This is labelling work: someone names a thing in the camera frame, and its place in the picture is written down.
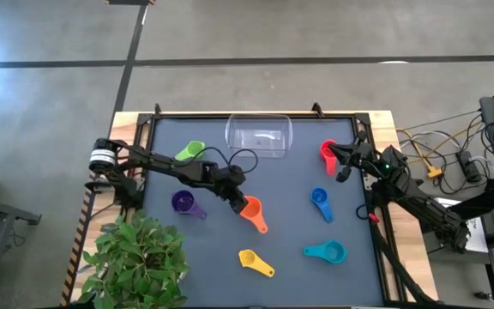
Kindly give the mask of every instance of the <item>purple measuring cup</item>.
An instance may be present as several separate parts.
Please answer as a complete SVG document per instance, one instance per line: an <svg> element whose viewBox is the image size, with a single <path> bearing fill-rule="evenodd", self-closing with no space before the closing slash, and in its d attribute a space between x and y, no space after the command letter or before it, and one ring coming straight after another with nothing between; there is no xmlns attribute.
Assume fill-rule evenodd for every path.
<svg viewBox="0 0 494 309"><path fill-rule="evenodd" d="M194 196L187 190L172 195L172 207L180 214L194 215L200 219L207 218L207 213L199 207Z"/></svg>

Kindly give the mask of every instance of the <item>gray tabletop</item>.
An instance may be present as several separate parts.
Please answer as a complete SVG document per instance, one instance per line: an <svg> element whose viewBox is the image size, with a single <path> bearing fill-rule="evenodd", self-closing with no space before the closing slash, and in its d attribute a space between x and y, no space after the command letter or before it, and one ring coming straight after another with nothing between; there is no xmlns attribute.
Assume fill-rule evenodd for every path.
<svg viewBox="0 0 494 309"><path fill-rule="evenodd" d="M155 152L174 156L191 140L231 152L225 141L225 120L168 119L157 123ZM293 120L294 140L284 158L261 158L258 168L246 175L245 195L262 202L268 232L260 234L236 215L227 202L203 189L191 189L165 175L150 173L144 208L164 225L177 226L186 235L184 249L191 269L180 286L186 306L338 306L381 305L375 252L367 221L355 209L364 203L361 175L352 171L339 184L325 173L318 149L333 138L353 140L349 119ZM214 151L204 160L224 161ZM245 170L252 158L234 159ZM314 186L328 191L334 221L327 223L310 201ZM190 190L208 212L206 220L179 215L172 210L172 194ZM337 240L348 256L342 264L305 257L303 247ZM238 253L251 249L275 269L268 278L242 268Z"/></svg>

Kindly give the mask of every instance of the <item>yellow measuring cup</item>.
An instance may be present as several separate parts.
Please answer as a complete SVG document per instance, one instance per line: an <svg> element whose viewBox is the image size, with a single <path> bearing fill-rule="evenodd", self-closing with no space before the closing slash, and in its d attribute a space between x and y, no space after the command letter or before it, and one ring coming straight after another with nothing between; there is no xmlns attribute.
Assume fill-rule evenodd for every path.
<svg viewBox="0 0 494 309"><path fill-rule="evenodd" d="M262 261L262 259L259 258L256 253L250 249L242 250L239 252L239 262L243 267L249 267L270 278L274 276L275 271L272 266Z"/></svg>

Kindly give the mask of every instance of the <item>black frame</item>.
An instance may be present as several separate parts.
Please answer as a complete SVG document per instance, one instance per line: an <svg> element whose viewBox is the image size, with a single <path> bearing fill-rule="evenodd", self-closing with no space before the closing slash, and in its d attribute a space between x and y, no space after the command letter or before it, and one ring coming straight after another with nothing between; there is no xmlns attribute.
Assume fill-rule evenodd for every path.
<svg viewBox="0 0 494 309"><path fill-rule="evenodd" d="M331 114L324 114L321 110L321 107L317 103L314 104L314 107L312 108L313 111L316 112L306 112L306 113L287 113L283 112L281 114L286 115L289 117L291 120L298 120L298 119L348 119L350 120L352 124L352 132L354 136L357 136L360 129L360 126L363 126L363 129L368 133L368 143L373 146L375 149L375 143L374 143L374 138L371 130L371 121L370 121L370 116L369 113L331 113ZM135 138L133 141L133 144L136 146L141 146L141 140L142 140L142 135L144 133L144 130L147 128L145 124L148 125L148 140L147 140L147 146L146 149L152 149L153 147L153 140L154 140L154 134L155 131L157 130L157 123L158 120L167 118L167 119L228 119L232 113L191 113L191 114L182 114L182 113L177 113L177 114L172 114L170 113L161 113L161 109L159 105L156 104L155 106L155 112L154 113L141 113L138 115L137 122L136 122L136 132L135 132ZM148 181L148 171L142 169L142 177L145 179L144 181ZM365 176L363 173L361 173L361 185L364 190L364 199L365 202L368 203L370 201L370 193L371 191L368 191L366 188L366 183L365 183ZM392 222L390 220L390 215L389 215L389 210L388 206L382 208L382 213L383 213L383 218L382 222L386 231L386 240L390 244L392 250L394 253L397 255L397 248L395 245L395 238L394 238L394 233L392 229ZM389 291L389 286L388 286L388 281L386 277L386 270L384 269L384 259L383 259L383 254L378 248L377 244L375 243L375 238L377 237L376 235L376 227L371 224L371 221L367 221L367 224L369 225L370 229L370 234L371 234L371 239L373 240L373 251L375 252L375 260L377 263L377 272L378 272L378 279L380 282L381 286L381 295L383 297L383 304L387 305L390 299L390 291ZM407 294L405 290L405 286L401 283L400 278L395 275L395 284L396 284L396 289L398 291L398 296L400 298L401 302L407 302Z"/></svg>

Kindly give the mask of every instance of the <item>yellow connector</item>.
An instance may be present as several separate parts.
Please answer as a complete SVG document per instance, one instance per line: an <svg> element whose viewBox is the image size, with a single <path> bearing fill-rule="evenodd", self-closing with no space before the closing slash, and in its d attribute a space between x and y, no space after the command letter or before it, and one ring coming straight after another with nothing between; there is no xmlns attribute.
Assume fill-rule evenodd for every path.
<svg viewBox="0 0 494 309"><path fill-rule="evenodd" d="M433 179L437 176L443 175L443 171L441 168L435 168L434 166L430 165L428 167L428 178Z"/></svg>

